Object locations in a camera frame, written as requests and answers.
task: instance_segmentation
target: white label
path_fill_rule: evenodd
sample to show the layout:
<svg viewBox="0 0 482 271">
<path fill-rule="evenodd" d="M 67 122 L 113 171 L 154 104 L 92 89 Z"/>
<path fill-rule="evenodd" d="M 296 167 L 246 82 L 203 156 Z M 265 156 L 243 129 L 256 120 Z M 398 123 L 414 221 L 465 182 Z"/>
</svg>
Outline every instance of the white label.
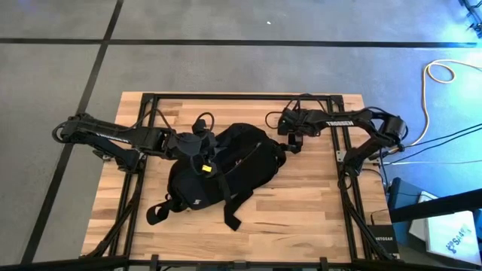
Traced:
<svg viewBox="0 0 482 271">
<path fill-rule="evenodd" d="M 375 237 L 377 241 L 393 241 L 393 237 Z"/>
<path fill-rule="evenodd" d="M 351 120 L 346 121 L 327 121 L 327 125 L 329 126 L 354 126 Z"/>
</svg>

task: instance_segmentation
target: black floor line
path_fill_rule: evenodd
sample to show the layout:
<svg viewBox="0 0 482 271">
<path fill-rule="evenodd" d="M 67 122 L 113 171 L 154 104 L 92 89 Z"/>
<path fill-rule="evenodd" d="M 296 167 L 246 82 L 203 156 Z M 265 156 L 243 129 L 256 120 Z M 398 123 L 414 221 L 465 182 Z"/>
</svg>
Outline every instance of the black floor line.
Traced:
<svg viewBox="0 0 482 271">
<path fill-rule="evenodd" d="M 97 53 L 96 60 L 93 64 L 92 70 L 90 71 L 89 79 L 85 86 L 84 92 L 82 93 L 81 101 L 79 102 L 77 109 L 78 113 L 85 112 L 90 97 L 92 96 L 93 88 L 96 84 L 100 67 L 107 51 L 108 41 L 112 36 L 112 32 L 114 31 L 123 4 L 124 0 L 117 0 L 115 4 L 114 12 L 112 13 L 111 20 L 109 21 L 107 30 L 105 31 L 105 35 L 100 45 L 99 52 Z M 60 154 L 59 162 L 56 165 L 55 173 L 53 174 L 52 181 L 50 182 L 50 186 L 47 190 L 47 195 L 42 203 L 34 229 L 30 235 L 25 252 L 23 253 L 21 263 L 33 262 L 35 253 L 38 245 L 40 244 L 42 234 L 47 224 L 48 217 L 52 211 L 53 203 L 59 190 L 60 183 L 62 182 L 63 175 L 66 171 L 67 163 L 69 162 L 70 155 L 72 154 L 72 149 L 73 145 L 65 145 L 62 153 Z"/>
<path fill-rule="evenodd" d="M 203 45 L 203 46 L 285 46 L 285 47 L 374 47 L 374 48 L 482 48 L 478 42 L 405 41 L 283 41 L 227 39 L 108 39 L 96 38 L 0 38 L 0 44 L 110 44 L 110 45 Z"/>
<path fill-rule="evenodd" d="M 391 41 L 271 41 L 209 39 L 111 39 L 111 45 L 207 45 L 289 47 L 377 47 L 377 48 L 482 48 L 477 42 L 391 42 Z"/>
<path fill-rule="evenodd" d="M 99 38 L 0 38 L 0 44 L 101 44 Z"/>
</svg>

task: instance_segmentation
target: yellow tag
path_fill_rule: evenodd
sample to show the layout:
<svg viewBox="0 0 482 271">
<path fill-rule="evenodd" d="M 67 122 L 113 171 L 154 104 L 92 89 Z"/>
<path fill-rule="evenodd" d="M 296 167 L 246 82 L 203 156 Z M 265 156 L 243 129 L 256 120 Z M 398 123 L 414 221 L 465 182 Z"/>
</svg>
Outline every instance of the yellow tag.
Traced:
<svg viewBox="0 0 482 271">
<path fill-rule="evenodd" d="M 211 166 L 203 165 L 203 168 L 202 168 L 201 170 L 203 170 L 203 171 L 205 171 L 205 172 L 211 172 L 212 167 L 211 167 Z"/>
</svg>

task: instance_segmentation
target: backpack strap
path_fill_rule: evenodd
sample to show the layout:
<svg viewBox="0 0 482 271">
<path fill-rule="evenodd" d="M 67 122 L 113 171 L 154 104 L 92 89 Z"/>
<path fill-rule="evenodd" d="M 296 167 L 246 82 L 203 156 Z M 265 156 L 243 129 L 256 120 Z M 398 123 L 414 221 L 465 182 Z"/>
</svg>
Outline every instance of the backpack strap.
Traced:
<svg viewBox="0 0 482 271">
<path fill-rule="evenodd" d="M 161 202 L 159 204 L 156 204 L 155 206 L 150 207 L 145 214 L 145 217 L 147 218 L 150 225 L 155 225 L 161 221 L 166 220 L 167 216 L 169 216 L 169 211 L 182 212 L 188 208 L 187 205 L 185 205 L 179 200 L 176 200 L 176 198 L 169 198 L 169 194 L 166 194 L 165 198 L 165 202 Z"/>
<path fill-rule="evenodd" d="M 218 177 L 216 179 L 218 181 L 219 189 L 221 189 L 221 192 L 223 193 L 223 199 L 226 204 L 228 204 L 231 202 L 231 190 L 229 189 L 224 173 L 218 172 Z"/>
<path fill-rule="evenodd" d="M 224 223 L 232 230 L 236 231 L 241 225 L 241 220 L 234 216 L 237 209 L 251 196 L 253 190 L 239 192 L 229 203 L 224 206 Z"/>
<path fill-rule="evenodd" d="M 273 142 L 273 153 L 276 156 L 276 160 L 278 162 L 278 168 L 280 168 L 286 162 L 285 151 L 287 150 L 285 149 L 285 144 L 278 144 L 278 142 L 274 140 L 272 140 L 272 142 Z"/>
<path fill-rule="evenodd" d="M 290 132 L 288 134 L 288 144 L 279 144 L 284 151 L 290 151 L 293 154 L 297 154 L 303 147 L 303 135 L 300 133 Z"/>
<path fill-rule="evenodd" d="M 169 215 L 169 211 L 174 206 L 174 202 L 171 199 L 168 199 L 165 202 L 156 204 L 148 209 L 148 212 L 145 214 L 145 217 L 148 219 L 148 223 L 150 225 L 155 225 L 161 221 L 166 220 L 167 216 Z"/>
</svg>

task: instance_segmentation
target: black backpack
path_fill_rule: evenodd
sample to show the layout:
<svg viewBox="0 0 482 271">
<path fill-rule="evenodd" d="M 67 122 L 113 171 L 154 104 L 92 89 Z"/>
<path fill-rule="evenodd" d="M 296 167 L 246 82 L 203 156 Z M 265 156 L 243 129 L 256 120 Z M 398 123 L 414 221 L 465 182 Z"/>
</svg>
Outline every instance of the black backpack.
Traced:
<svg viewBox="0 0 482 271">
<path fill-rule="evenodd" d="M 214 160 L 218 173 L 207 178 L 195 172 L 188 158 L 177 160 L 169 173 L 166 201 L 147 211 L 150 225 L 165 220 L 169 211 L 204 209 L 224 199 L 224 222 L 237 230 L 241 221 L 234 212 L 255 188 L 271 180 L 286 161 L 278 142 L 247 123 L 232 124 L 216 136 L 216 141 L 220 150 Z"/>
</svg>

